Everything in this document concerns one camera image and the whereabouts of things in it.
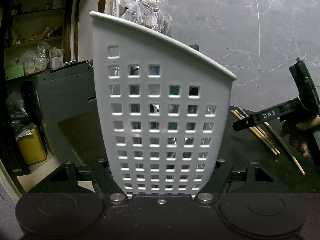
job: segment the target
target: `white wall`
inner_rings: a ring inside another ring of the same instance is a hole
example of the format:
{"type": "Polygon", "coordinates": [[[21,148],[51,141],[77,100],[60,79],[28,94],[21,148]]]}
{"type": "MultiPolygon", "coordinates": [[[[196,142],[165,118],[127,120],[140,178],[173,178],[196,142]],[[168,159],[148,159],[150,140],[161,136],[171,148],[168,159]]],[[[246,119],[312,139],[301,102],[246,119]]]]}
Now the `white wall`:
{"type": "Polygon", "coordinates": [[[92,19],[89,12],[98,10],[98,0],[80,0],[78,26],[79,61],[92,60],[92,19]]]}

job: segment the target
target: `wooden chopstick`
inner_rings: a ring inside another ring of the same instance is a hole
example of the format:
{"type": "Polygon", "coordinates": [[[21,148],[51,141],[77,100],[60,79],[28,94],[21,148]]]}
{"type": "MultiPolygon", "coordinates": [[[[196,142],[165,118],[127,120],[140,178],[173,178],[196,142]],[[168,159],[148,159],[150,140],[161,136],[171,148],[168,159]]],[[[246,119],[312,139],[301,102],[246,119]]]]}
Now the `wooden chopstick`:
{"type": "MultiPolygon", "coordinates": [[[[231,113],[236,116],[239,120],[242,120],[242,117],[239,116],[234,110],[231,110],[231,113]]],[[[274,155],[278,155],[275,150],[266,142],[266,140],[255,130],[253,127],[249,127],[250,131],[253,132],[273,153],[274,155]]]]}
{"type": "Polygon", "coordinates": [[[290,151],[290,149],[287,147],[287,145],[284,143],[284,141],[280,138],[280,136],[276,133],[275,130],[273,130],[273,128],[267,123],[264,122],[265,126],[269,129],[269,131],[277,138],[277,140],[279,141],[279,143],[283,146],[283,148],[287,151],[287,153],[289,154],[289,156],[291,157],[291,159],[294,161],[294,163],[297,165],[297,167],[299,168],[299,170],[301,171],[302,175],[305,174],[304,170],[302,169],[302,167],[300,166],[300,164],[298,163],[296,157],[294,157],[294,155],[292,154],[292,152],[290,151]]]}
{"type": "MultiPolygon", "coordinates": [[[[241,108],[241,107],[238,107],[238,109],[246,116],[246,117],[249,117],[249,115],[247,115],[247,113],[241,108]]],[[[272,143],[273,141],[269,138],[269,136],[264,132],[264,130],[262,130],[262,128],[258,125],[256,125],[256,128],[272,143]]]]}
{"type": "MultiPolygon", "coordinates": [[[[242,119],[245,118],[245,117],[244,117],[241,113],[239,113],[237,110],[235,110],[235,112],[236,112],[237,114],[239,114],[239,116],[240,116],[242,119]]],[[[272,147],[272,149],[275,150],[275,152],[276,152],[278,155],[280,154],[280,152],[278,151],[278,149],[268,140],[268,138],[266,138],[256,127],[252,127],[252,128],[253,128],[258,134],[260,134],[262,138],[265,139],[265,141],[272,147]]]]}

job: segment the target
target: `square hole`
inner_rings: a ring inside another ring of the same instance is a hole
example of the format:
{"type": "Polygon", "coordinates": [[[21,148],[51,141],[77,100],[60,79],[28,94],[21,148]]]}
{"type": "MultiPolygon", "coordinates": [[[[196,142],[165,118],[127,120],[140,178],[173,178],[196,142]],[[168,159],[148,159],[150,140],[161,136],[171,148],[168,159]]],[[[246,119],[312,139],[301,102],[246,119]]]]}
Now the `square hole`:
{"type": "Polygon", "coordinates": [[[159,115],[160,114],[160,105],[159,104],[150,104],[149,105],[149,115],[159,115]]]}
{"type": "Polygon", "coordinates": [[[205,164],[197,164],[196,171],[204,171],[205,164]]]}
{"type": "Polygon", "coordinates": [[[150,84],[148,85],[149,97],[160,96],[160,85],[150,84]]]}
{"type": "Polygon", "coordinates": [[[122,174],[123,180],[131,180],[130,174],[122,174]]]}
{"type": "Polygon", "coordinates": [[[188,105],[188,116],[197,116],[197,110],[198,106],[197,105],[188,105]]]}
{"type": "Polygon", "coordinates": [[[149,132],[159,132],[158,122],[149,122],[149,132]]]}
{"type": "Polygon", "coordinates": [[[138,122],[138,121],[131,122],[131,130],[133,132],[141,132],[141,122],[138,122]]]}
{"type": "Polygon", "coordinates": [[[187,190],[187,185],[179,185],[178,190],[187,190]]]}
{"type": "Polygon", "coordinates": [[[144,171],[142,163],[135,163],[134,166],[136,171],[144,171]]]}
{"type": "Polygon", "coordinates": [[[150,160],[159,160],[159,152],[150,152],[150,160]]]}
{"type": "Polygon", "coordinates": [[[159,164],[150,164],[150,171],[159,171],[159,164]]]}
{"type": "Polygon", "coordinates": [[[167,152],[167,161],[174,161],[176,159],[176,152],[167,152]]]}
{"type": "Polygon", "coordinates": [[[199,190],[200,184],[193,184],[191,190],[199,190]]]}
{"type": "Polygon", "coordinates": [[[213,129],[213,122],[205,122],[203,124],[203,132],[204,133],[212,132],[212,129],[213,129]]]}
{"type": "Polygon", "coordinates": [[[167,147],[176,147],[177,146],[177,138],[168,138],[167,147]]]}
{"type": "Polygon", "coordinates": [[[119,159],[127,159],[127,152],[126,151],[118,151],[119,159]]]}
{"type": "Polygon", "coordinates": [[[135,160],[143,160],[142,151],[134,151],[133,155],[135,160]]]}
{"type": "Polygon", "coordinates": [[[139,85],[130,85],[130,97],[138,97],[140,95],[140,86],[139,85]]]}
{"type": "Polygon", "coordinates": [[[159,147],[159,138],[151,137],[150,138],[150,147],[159,147]]]}
{"type": "Polygon", "coordinates": [[[174,164],[167,164],[165,171],[167,171],[167,172],[174,172],[174,164]]]}
{"type": "Polygon", "coordinates": [[[190,86],[189,87],[189,97],[190,98],[198,98],[199,97],[199,86],[190,86]]]}
{"type": "Polygon", "coordinates": [[[169,116],[178,116],[179,115],[179,105],[169,104],[168,111],[169,111],[169,116]]]}
{"type": "Polygon", "coordinates": [[[129,170],[129,164],[128,163],[120,163],[121,170],[128,171],[129,170]]]}
{"type": "Polygon", "coordinates": [[[110,78],[118,78],[120,76],[118,65],[112,65],[112,66],[109,66],[108,68],[109,68],[110,78]]]}
{"type": "Polygon", "coordinates": [[[111,97],[120,97],[121,96],[121,90],[120,85],[110,85],[110,96],[111,97]]]}
{"type": "Polygon", "coordinates": [[[209,147],[211,138],[202,138],[200,147],[209,147]]]}
{"type": "Polygon", "coordinates": [[[164,190],[173,190],[173,185],[164,185],[164,190]]]}
{"type": "Polygon", "coordinates": [[[146,185],[145,184],[138,184],[138,189],[146,189],[146,185]]]}
{"type": "Polygon", "coordinates": [[[144,181],[144,175],[143,174],[137,174],[137,181],[144,181]]]}
{"type": "Polygon", "coordinates": [[[142,138],[141,137],[132,137],[133,146],[142,146],[142,138]]]}
{"type": "Polygon", "coordinates": [[[113,115],[121,115],[122,114],[122,106],[120,103],[112,103],[112,114],[113,115]]]}
{"type": "Polygon", "coordinates": [[[206,160],[208,152],[199,152],[198,160],[206,160]]]}
{"type": "Polygon", "coordinates": [[[113,121],[113,127],[115,128],[115,131],[122,132],[123,129],[123,121],[113,121]]]}
{"type": "Polygon", "coordinates": [[[159,181],[159,175],[151,175],[151,181],[159,181]]]}
{"type": "Polygon", "coordinates": [[[181,171],[186,172],[190,170],[190,164],[181,165],[181,171]]]}
{"type": "Polygon", "coordinates": [[[216,106],[207,105],[205,109],[205,116],[214,116],[215,111],[216,111],[216,106]]]}
{"type": "Polygon", "coordinates": [[[183,161],[191,161],[192,152],[184,152],[182,155],[183,161]]]}
{"type": "Polygon", "coordinates": [[[149,66],[150,71],[149,71],[149,75],[150,76],[160,76],[160,66],[149,66]]]}
{"type": "Polygon", "coordinates": [[[188,132],[195,132],[196,131],[196,123],[195,122],[187,122],[186,130],[188,132]]]}
{"type": "Polygon", "coordinates": [[[177,132],[178,123],[177,122],[168,122],[168,131],[170,132],[177,132]]]}
{"type": "Polygon", "coordinates": [[[132,184],[131,183],[125,183],[124,188],[126,189],[132,189],[132,184]]]}
{"type": "Polygon", "coordinates": [[[116,145],[125,146],[125,138],[122,136],[116,136],[116,145]]]}
{"type": "Polygon", "coordinates": [[[178,98],[179,95],[180,95],[180,86],[178,85],[169,86],[169,97],[178,98]]]}
{"type": "Polygon", "coordinates": [[[108,58],[119,57],[119,46],[108,46],[108,58]]]}
{"type": "Polygon", "coordinates": [[[151,184],[151,190],[159,190],[158,184],[151,184]]]}
{"type": "Polygon", "coordinates": [[[139,65],[129,65],[129,76],[138,77],[140,75],[139,65]]]}
{"type": "Polygon", "coordinates": [[[201,181],[201,180],[202,180],[202,176],[203,176],[203,175],[195,175],[195,176],[193,177],[193,181],[201,181]]]}
{"type": "Polygon", "coordinates": [[[185,148],[190,148],[193,147],[193,142],[195,141],[194,138],[185,138],[184,139],[184,147],[185,148]]]}
{"type": "Polygon", "coordinates": [[[186,181],[188,181],[188,175],[181,175],[180,176],[180,182],[186,182],[186,181]]]}
{"type": "Polygon", "coordinates": [[[166,175],[165,182],[173,182],[173,175],[166,175]]]}
{"type": "Polygon", "coordinates": [[[140,105],[130,104],[131,115],[140,115],[140,105]]]}

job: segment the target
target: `yellow bin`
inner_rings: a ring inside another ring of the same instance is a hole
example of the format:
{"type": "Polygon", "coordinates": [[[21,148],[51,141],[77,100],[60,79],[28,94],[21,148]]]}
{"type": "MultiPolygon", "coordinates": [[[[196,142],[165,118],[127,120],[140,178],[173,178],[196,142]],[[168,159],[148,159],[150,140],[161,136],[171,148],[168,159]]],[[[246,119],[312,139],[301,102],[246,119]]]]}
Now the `yellow bin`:
{"type": "Polygon", "coordinates": [[[32,135],[20,137],[17,141],[22,157],[27,165],[42,162],[47,158],[38,128],[35,126],[30,132],[32,135]]]}

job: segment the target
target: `black circular disc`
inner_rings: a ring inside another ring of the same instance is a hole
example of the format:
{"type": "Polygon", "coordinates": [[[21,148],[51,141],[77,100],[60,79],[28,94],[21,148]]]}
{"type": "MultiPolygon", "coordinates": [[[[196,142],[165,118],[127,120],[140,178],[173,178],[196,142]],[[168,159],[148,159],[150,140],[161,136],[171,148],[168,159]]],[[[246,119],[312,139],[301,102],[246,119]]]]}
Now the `black circular disc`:
{"type": "Polygon", "coordinates": [[[259,237],[288,235],[306,220],[306,207],[295,193],[228,193],[219,210],[233,227],[259,237]]]}
{"type": "Polygon", "coordinates": [[[29,193],[17,203],[16,217],[25,233],[55,238],[88,228],[103,210],[95,193],[29,193]]]}

